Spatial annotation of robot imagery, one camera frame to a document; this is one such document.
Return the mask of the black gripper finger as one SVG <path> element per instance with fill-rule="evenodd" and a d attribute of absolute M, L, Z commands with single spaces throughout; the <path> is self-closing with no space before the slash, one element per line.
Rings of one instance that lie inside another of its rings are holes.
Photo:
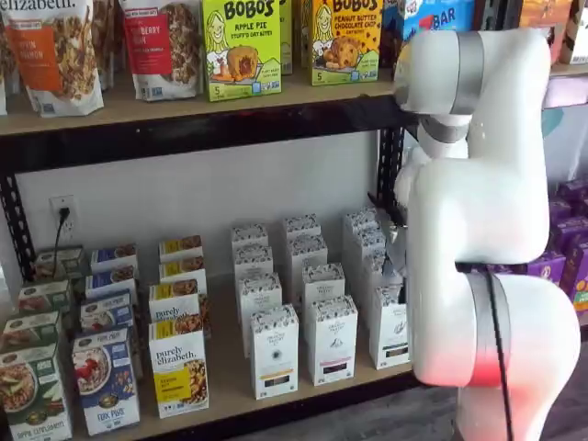
<path fill-rule="evenodd" d="M 376 195 L 368 192 L 367 196 L 385 221 L 390 221 L 396 227 L 408 226 L 408 200 L 397 199 L 394 193 Z"/>

